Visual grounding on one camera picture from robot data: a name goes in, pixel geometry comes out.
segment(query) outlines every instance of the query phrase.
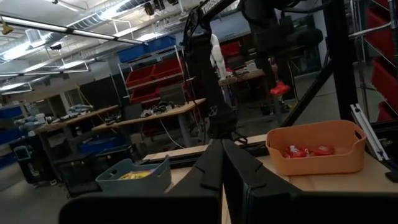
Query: workbench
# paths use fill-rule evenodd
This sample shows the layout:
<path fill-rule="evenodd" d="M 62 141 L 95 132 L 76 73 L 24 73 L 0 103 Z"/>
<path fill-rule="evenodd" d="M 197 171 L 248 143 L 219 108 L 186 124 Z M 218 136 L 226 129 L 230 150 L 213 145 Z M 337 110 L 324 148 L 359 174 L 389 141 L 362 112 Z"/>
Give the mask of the workbench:
<path fill-rule="evenodd" d="M 277 69 L 275 66 L 272 66 L 272 70 L 274 71 L 274 73 L 276 73 Z M 231 96 L 229 95 L 229 86 L 231 84 L 234 83 L 239 83 L 239 82 L 243 82 L 243 81 L 248 81 L 248 80 L 252 80 L 253 78 L 258 78 L 258 77 L 263 77 L 266 74 L 261 70 L 261 69 L 257 69 L 255 71 L 252 72 L 247 72 L 244 73 L 242 75 L 233 75 L 233 76 L 229 76 L 223 80 L 218 80 L 218 85 L 223 89 L 224 91 L 224 95 L 225 95 L 225 101 L 227 102 L 227 104 L 229 106 L 232 106 L 232 100 L 231 100 Z M 276 112 L 276 120 L 278 122 L 278 124 L 282 124 L 282 114 L 280 111 L 280 104 L 279 104 L 279 98 L 278 97 L 274 97 L 271 96 L 270 94 L 270 88 L 268 86 L 268 83 L 265 81 L 264 82 L 264 86 L 266 89 L 265 92 L 265 97 L 267 100 L 267 104 L 270 107 L 270 111 L 272 111 L 272 106 L 275 108 L 275 112 Z M 274 120 L 274 116 L 267 116 L 269 119 L 266 120 Z"/>
<path fill-rule="evenodd" d="M 248 138 L 248 143 L 266 141 L 266 134 L 253 136 Z M 197 146 L 186 149 L 179 149 L 169 152 L 160 152 L 149 154 L 145 159 L 154 160 L 164 158 L 165 155 L 173 156 L 188 155 L 203 152 L 207 148 L 205 146 Z M 276 173 L 275 167 L 270 156 L 257 157 L 263 165 L 270 171 Z M 379 161 L 375 160 L 369 154 L 365 153 L 364 169 L 354 174 L 327 174 L 327 175 L 301 175 L 301 176 L 281 176 L 284 180 L 290 182 L 296 187 L 304 191 L 334 191 L 334 192 L 398 192 L 398 184 L 392 183 L 385 177 L 385 173 L 389 169 L 383 166 Z M 172 169 L 172 184 L 177 184 L 190 171 L 191 167 L 181 169 Z M 222 224 L 230 224 L 228 206 L 226 197 L 223 194 L 223 214 Z"/>
<path fill-rule="evenodd" d="M 196 107 L 196 105 L 203 103 L 205 100 L 206 99 L 195 100 L 195 102 L 189 101 L 188 103 L 186 103 L 185 105 L 183 105 L 181 107 L 168 110 L 161 114 L 151 115 L 151 116 L 148 116 L 145 118 L 130 119 L 127 121 L 121 121 L 121 122 L 113 123 L 113 124 L 109 124 L 109 125 L 101 124 L 97 127 L 94 127 L 92 129 L 92 131 L 98 131 L 98 130 L 104 130 L 104 129 L 110 129 L 110 128 L 122 128 L 123 126 L 142 123 L 145 121 L 153 121 L 156 119 L 169 118 L 171 116 L 178 116 L 178 123 L 181 128 L 182 137 L 184 139 L 185 146 L 192 147 L 193 143 L 192 143 L 191 137 L 189 135 L 189 128 L 188 128 L 188 124 L 187 124 L 186 113 L 188 111 L 193 110 Z M 128 134 L 125 133 L 124 135 L 125 136 L 127 135 L 125 138 L 129 139 Z"/>
<path fill-rule="evenodd" d="M 103 108 L 100 110 L 92 111 L 90 113 L 78 116 L 76 118 L 69 119 L 68 121 L 64 122 L 58 122 L 58 123 L 53 123 L 53 124 L 48 124 L 46 126 L 39 127 L 35 130 L 33 130 L 35 135 L 38 135 L 40 138 L 40 141 L 42 142 L 43 145 L 43 150 L 45 151 L 47 157 L 50 160 L 50 163 L 54 169 L 53 166 L 53 158 L 51 156 L 50 150 L 51 150 L 51 145 L 48 140 L 48 133 L 52 131 L 56 131 L 58 129 L 63 129 L 63 134 L 65 136 L 65 139 L 68 142 L 69 148 L 72 152 L 72 154 L 78 154 L 78 146 L 81 142 L 84 140 L 91 138 L 95 135 L 97 135 L 100 131 L 89 131 L 87 133 L 82 133 L 81 135 L 77 136 L 72 128 L 75 128 L 74 124 L 77 124 L 79 122 L 82 122 L 85 119 L 92 118 L 94 116 L 98 116 L 99 114 L 107 113 L 109 111 L 117 109 L 118 106 L 110 106 L 108 108 Z"/>

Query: table surface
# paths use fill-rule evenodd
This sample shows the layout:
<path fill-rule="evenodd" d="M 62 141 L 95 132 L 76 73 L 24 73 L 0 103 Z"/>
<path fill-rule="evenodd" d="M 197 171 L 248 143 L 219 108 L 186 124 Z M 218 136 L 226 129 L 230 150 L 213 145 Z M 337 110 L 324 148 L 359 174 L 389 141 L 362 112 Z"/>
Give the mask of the table surface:
<path fill-rule="evenodd" d="M 114 106 L 110 106 L 108 108 L 103 108 L 103 109 L 99 109 L 99 110 L 96 110 L 96 111 L 92 111 L 92 112 L 87 113 L 85 115 L 78 116 L 77 118 L 69 119 L 68 121 L 58 122 L 58 123 L 54 123 L 54 124 L 49 124 L 49 125 L 37 128 L 37 129 L 34 130 L 34 132 L 36 134 L 39 134 L 39 133 L 43 133 L 43 132 L 47 132 L 47 131 L 54 131 L 54 130 L 63 128 L 65 126 L 68 126 L 69 124 L 77 123 L 77 122 L 79 122 L 79 121 L 81 121 L 83 119 L 87 119 L 87 118 L 90 118 L 92 116 L 96 116 L 98 114 L 114 110 L 114 109 L 116 109 L 118 107 L 119 107 L 118 105 L 114 105 Z"/>
<path fill-rule="evenodd" d="M 230 85 L 230 84 L 234 84 L 237 82 L 242 82 L 245 80 L 250 80 L 253 78 L 257 78 L 257 77 L 261 77 L 265 75 L 264 72 L 259 69 L 259 70 L 255 70 L 253 72 L 248 72 L 239 76 L 232 76 L 232 77 L 228 77 L 224 80 L 218 80 L 218 84 L 219 86 L 225 86 L 225 85 Z"/>
<path fill-rule="evenodd" d="M 259 135 L 248 138 L 249 143 L 266 140 L 267 135 Z M 168 154 L 170 157 L 181 154 L 190 154 L 206 150 L 207 146 L 196 146 L 186 149 L 179 149 L 170 152 L 150 154 L 146 159 L 159 159 Z M 270 171 L 276 173 L 270 156 L 257 157 Z M 177 184 L 190 171 L 191 167 L 173 169 L 172 184 Z M 304 191 L 334 191 L 334 192 L 398 192 L 398 184 L 388 180 L 384 173 L 389 169 L 375 160 L 369 154 L 365 154 L 364 169 L 354 174 L 327 174 L 327 175 L 303 175 L 303 176 L 282 176 L 281 178 L 295 185 Z M 222 224 L 230 224 L 226 197 L 223 193 Z"/>
<path fill-rule="evenodd" d="M 197 105 L 199 105 L 199 104 L 203 103 L 205 100 L 206 99 L 195 100 L 195 103 Z M 101 124 L 101 125 L 99 125 L 97 127 L 94 127 L 92 130 L 107 129 L 107 128 L 118 128 L 118 127 L 120 127 L 122 125 L 126 125 L 126 124 L 134 124 L 134 123 L 140 123 L 140 122 L 144 122 L 144 121 L 150 121 L 150 120 L 153 120 L 153 119 L 160 119 L 160 118 L 164 118 L 164 117 L 168 117 L 168 116 L 175 116 L 175 115 L 182 114 L 182 113 L 185 113 L 187 111 L 190 111 L 190 110 L 194 109 L 195 106 L 196 105 L 194 104 L 193 101 L 189 101 L 187 104 L 185 104 L 185 105 L 183 105 L 183 106 L 181 106 L 179 108 L 171 109 L 171 110 L 169 110 L 166 113 L 156 114 L 156 115 L 148 116 L 148 117 L 145 117 L 145 118 L 130 119 L 130 120 L 127 120 L 127 121 L 121 121 L 121 122 L 113 123 L 113 124 L 110 124 L 110 125 Z"/>

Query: orange basket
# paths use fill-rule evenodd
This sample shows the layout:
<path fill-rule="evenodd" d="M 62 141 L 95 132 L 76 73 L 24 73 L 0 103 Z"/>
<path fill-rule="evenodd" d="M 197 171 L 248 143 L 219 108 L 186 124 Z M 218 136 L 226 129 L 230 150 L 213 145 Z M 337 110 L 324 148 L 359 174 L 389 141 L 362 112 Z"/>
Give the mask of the orange basket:
<path fill-rule="evenodd" d="M 267 135 L 267 148 L 280 175 L 338 174 L 360 171 L 364 164 L 366 136 L 351 121 L 320 123 L 277 128 Z M 331 156 L 288 159 L 283 156 L 290 145 L 309 149 L 319 145 L 333 146 Z"/>

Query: black metal pole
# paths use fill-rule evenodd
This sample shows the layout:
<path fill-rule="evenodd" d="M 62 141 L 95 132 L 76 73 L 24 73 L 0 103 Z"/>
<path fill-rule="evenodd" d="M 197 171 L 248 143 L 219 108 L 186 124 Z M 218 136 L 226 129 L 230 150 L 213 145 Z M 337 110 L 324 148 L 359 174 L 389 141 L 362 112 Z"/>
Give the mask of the black metal pole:
<path fill-rule="evenodd" d="M 333 61 L 336 95 L 340 111 L 340 118 L 353 121 L 351 115 L 352 104 L 358 103 L 353 68 L 351 42 L 348 38 L 348 26 L 344 0 L 334 0 L 323 10 L 328 36 L 328 49 Z"/>

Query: basket handle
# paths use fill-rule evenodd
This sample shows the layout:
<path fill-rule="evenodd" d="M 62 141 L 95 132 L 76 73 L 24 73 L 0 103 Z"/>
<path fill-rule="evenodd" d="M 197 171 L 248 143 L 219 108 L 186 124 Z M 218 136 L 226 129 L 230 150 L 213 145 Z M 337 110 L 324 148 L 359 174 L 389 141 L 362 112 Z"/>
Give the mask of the basket handle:
<path fill-rule="evenodd" d="M 108 173 L 108 175 L 109 175 L 108 178 L 111 178 L 111 177 L 115 176 L 117 173 L 118 173 L 118 170 L 117 170 L 117 169 L 112 170 L 111 172 Z"/>
<path fill-rule="evenodd" d="M 361 133 L 359 133 L 358 130 L 354 130 L 354 134 L 359 140 L 361 140 L 364 137 Z"/>

